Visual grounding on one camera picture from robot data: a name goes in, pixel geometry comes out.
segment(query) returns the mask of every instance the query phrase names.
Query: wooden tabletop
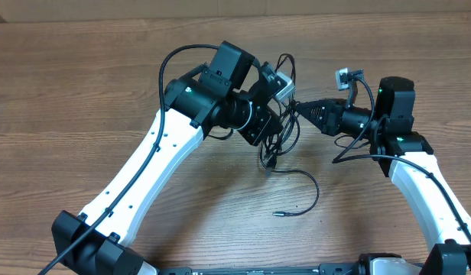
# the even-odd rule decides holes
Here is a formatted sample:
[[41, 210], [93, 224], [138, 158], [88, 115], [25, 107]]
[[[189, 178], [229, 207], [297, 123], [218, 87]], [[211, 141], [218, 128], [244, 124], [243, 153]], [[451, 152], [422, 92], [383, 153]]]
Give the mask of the wooden tabletop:
[[[223, 40], [261, 61], [295, 55], [302, 102], [346, 97], [334, 79], [345, 66], [363, 68], [373, 91], [385, 76], [414, 80], [414, 130], [471, 214], [471, 12], [0, 24], [0, 274], [45, 266], [56, 255], [50, 227], [59, 212], [78, 213], [140, 144], [159, 109], [164, 57]], [[213, 54], [181, 53], [165, 81]], [[369, 104], [361, 88], [356, 104]], [[312, 182], [266, 178], [257, 148], [238, 134], [207, 138], [154, 202], [133, 248], [157, 267], [309, 266], [384, 251], [425, 260], [419, 225], [378, 164], [331, 164], [341, 150], [333, 138], [300, 122], [300, 141], [278, 167], [317, 178], [314, 210], [272, 216], [308, 207]]]

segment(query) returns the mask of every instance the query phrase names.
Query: wall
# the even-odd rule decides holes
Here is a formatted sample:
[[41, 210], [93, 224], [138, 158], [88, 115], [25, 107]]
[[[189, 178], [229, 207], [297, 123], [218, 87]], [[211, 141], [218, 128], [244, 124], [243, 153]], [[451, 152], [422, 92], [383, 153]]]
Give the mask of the wall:
[[471, 11], [471, 0], [0, 0], [0, 21]]

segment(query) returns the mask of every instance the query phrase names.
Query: table surface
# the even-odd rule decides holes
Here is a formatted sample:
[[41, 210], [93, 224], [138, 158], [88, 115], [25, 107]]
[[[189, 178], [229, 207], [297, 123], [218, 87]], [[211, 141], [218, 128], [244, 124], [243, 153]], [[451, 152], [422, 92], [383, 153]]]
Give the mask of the table surface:
[[[302, 102], [346, 97], [334, 79], [345, 66], [363, 68], [375, 92], [385, 76], [414, 80], [414, 129], [471, 214], [471, 12], [0, 24], [0, 274], [45, 266], [59, 212], [78, 213], [140, 144], [159, 109], [164, 57], [222, 40], [272, 63], [295, 55]], [[165, 81], [213, 54], [181, 53]], [[368, 104], [360, 89], [357, 105]], [[308, 207], [312, 182], [266, 178], [257, 148], [238, 134], [207, 139], [173, 174], [133, 248], [157, 267], [310, 266], [376, 251], [425, 260], [419, 225], [378, 164], [331, 164], [340, 151], [333, 138], [300, 121], [300, 141], [278, 166], [317, 178], [314, 210], [273, 217]]]

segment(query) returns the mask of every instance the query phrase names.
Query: wooden table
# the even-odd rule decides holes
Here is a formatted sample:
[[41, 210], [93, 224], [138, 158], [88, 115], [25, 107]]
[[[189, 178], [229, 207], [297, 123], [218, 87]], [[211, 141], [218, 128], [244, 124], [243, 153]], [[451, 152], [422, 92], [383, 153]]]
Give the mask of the wooden table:
[[[139, 145], [159, 109], [167, 53], [222, 40], [261, 61], [294, 54], [302, 102], [346, 97], [333, 76], [344, 66], [363, 68], [374, 91], [384, 76], [414, 80], [414, 129], [471, 214], [471, 13], [0, 24], [0, 274], [45, 266], [56, 254], [52, 221], [63, 209], [78, 213]], [[213, 54], [181, 53], [165, 81]], [[357, 105], [368, 104], [360, 89]], [[207, 139], [171, 177], [133, 248], [158, 267], [309, 266], [376, 251], [423, 261], [421, 230], [378, 164], [332, 165], [333, 138], [300, 121], [301, 140], [278, 166], [317, 178], [314, 210], [273, 217], [311, 204], [313, 184], [265, 178], [257, 148], [238, 134]]]

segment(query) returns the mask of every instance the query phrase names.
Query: cable end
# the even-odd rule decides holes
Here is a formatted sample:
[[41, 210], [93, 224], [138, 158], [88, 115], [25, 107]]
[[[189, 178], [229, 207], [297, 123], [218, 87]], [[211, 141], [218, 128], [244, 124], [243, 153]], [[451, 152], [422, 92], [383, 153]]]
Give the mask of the cable end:
[[286, 215], [287, 215], [287, 213], [282, 212], [282, 211], [273, 212], [273, 216], [276, 216], [276, 217], [285, 217]]

